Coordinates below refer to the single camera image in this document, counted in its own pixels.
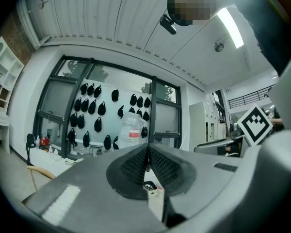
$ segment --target chair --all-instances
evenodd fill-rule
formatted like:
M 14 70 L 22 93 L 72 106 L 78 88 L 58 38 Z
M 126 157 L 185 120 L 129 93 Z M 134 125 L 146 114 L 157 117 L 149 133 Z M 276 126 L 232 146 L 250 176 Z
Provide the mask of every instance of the chair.
M 37 191 L 37 186 L 34 182 L 34 179 L 33 179 L 33 175 L 32 175 L 32 171 L 36 171 L 38 173 L 41 173 L 42 175 L 44 175 L 45 177 L 53 180 L 56 178 L 56 176 L 54 174 L 52 174 L 50 171 L 47 171 L 46 169 L 44 168 L 41 168 L 41 167 L 37 167 L 37 166 L 27 166 L 27 169 L 29 169 L 30 171 L 30 176 L 31 176 L 31 179 L 32 179 L 32 182 L 33 182 L 33 185 L 34 185 L 34 188 L 35 188 L 35 191 Z M 26 202 L 28 201 L 28 199 L 35 193 L 32 193 L 31 195 L 29 195 L 28 197 L 26 197 L 22 203 L 26 205 Z

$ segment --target ceiling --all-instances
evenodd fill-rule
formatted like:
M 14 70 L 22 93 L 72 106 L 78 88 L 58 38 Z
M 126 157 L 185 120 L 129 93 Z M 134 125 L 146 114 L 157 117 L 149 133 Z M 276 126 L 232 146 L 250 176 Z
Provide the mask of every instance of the ceiling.
M 26 0 L 40 39 L 87 37 L 122 44 L 181 70 L 205 90 L 221 89 L 271 69 L 256 45 L 253 31 L 236 8 L 228 8 L 242 35 L 236 49 L 219 17 L 180 27 L 171 35 L 158 22 L 166 0 Z M 222 52 L 215 42 L 224 43 Z

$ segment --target black window frame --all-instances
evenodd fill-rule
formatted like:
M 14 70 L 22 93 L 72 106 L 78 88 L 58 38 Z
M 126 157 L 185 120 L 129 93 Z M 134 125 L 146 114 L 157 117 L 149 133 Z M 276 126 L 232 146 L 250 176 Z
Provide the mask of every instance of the black window frame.
M 59 73 L 61 67 L 65 63 L 65 61 L 68 60 L 74 60 L 74 61 L 82 61 L 86 62 L 86 67 L 82 71 L 81 75 L 79 76 L 78 79 L 76 78 L 69 78 L 69 77 L 63 77 L 63 76 L 57 76 Z M 92 71 L 93 68 L 95 68 L 95 64 L 99 65 L 104 65 L 108 67 L 113 67 L 125 72 L 129 72 L 132 74 L 136 74 L 138 76 L 148 78 L 151 80 L 151 89 L 150 89 L 150 95 L 152 96 L 152 103 L 151 103 L 151 116 L 150 116 L 150 125 L 149 125 L 149 132 L 148 132 L 148 143 L 153 143 L 155 137 L 161 137 L 161 138 L 176 138 L 177 140 L 175 141 L 175 148 L 179 148 L 181 146 L 181 136 L 182 136 L 182 110 L 181 110 L 181 92 L 180 92 L 180 87 L 177 87 L 173 84 L 170 84 L 164 80 L 158 79 L 156 76 L 151 76 L 145 73 L 142 73 L 137 70 L 130 69 L 128 67 L 123 67 L 118 64 L 114 63 L 109 63 L 105 61 L 100 61 L 96 60 L 94 58 L 79 58 L 79 57 L 74 57 L 74 56 L 65 56 L 63 55 L 61 59 L 58 61 L 58 63 L 55 65 L 53 71 L 51 72 L 46 84 L 44 85 L 44 88 L 42 90 L 38 106 L 36 109 L 35 113 L 35 118 L 34 118 L 34 123 L 33 123 L 33 135 L 37 137 L 38 135 L 41 134 L 42 130 L 42 121 L 44 118 L 53 121 L 55 123 L 59 123 L 63 125 L 63 134 L 62 134 L 62 146 L 61 146 L 61 151 L 59 151 L 59 154 L 63 158 L 74 158 L 70 154 L 70 143 L 67 139 L 67 134 L 68 134 L 68 127 L 69 127 L 69 118 L 71 115 L 71 111 L 73 109 L 73 103 L 75 100 L 75 97 L 77 96 L 77 93 L 79 91 L 79 88 L 81 86 L 81 83 L 83 79 L 86 79 L 90 72 Z M 49 85 L 51 81 L 60 81 L 64 83 L 72 83 L 74 84 L 73 90 L 71 92 L 68 105 L 65 110 L 65 115 L 64 117 L 56 116 L 53 115 L 52 113 L 42 111 L 42 103 L 44 100 L 44 97 L 46 95 L 46 92 L 49 88 Z M 156 84 L 157 82 L 167 85 L 176 91 L 176 103 L 169 102 L 163 99 L 159 99 L 156 97 Z M 156 119 L 156 103 L 161 103 L 165 104 L 168 106 L 176 107 L 178 109 L 178 133 L 155 133 L 155 119 Z

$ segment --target bottle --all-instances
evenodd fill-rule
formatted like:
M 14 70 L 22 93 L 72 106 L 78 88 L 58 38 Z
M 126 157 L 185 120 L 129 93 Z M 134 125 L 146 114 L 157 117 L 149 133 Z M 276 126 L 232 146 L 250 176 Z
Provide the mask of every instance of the bottle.
M 40 148 L 40 136 L 38 136 L 37 139 L 36 139 L 36 141 L 35 141 L 35 147 L 36 147 L 37 149 Z

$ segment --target ceiling light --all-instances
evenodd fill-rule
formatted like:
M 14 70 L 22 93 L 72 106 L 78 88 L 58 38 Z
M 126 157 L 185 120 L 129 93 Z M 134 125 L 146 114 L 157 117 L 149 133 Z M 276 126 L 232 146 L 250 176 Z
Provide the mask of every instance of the ceiling light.
M 231 16 L 227 8 L 221 9 L 218 12 L 218 17 L 221 19 L 230 36 L 232 37 L 236 48 L 240 48 L 243 45 L 243 39 L 233 17 Z

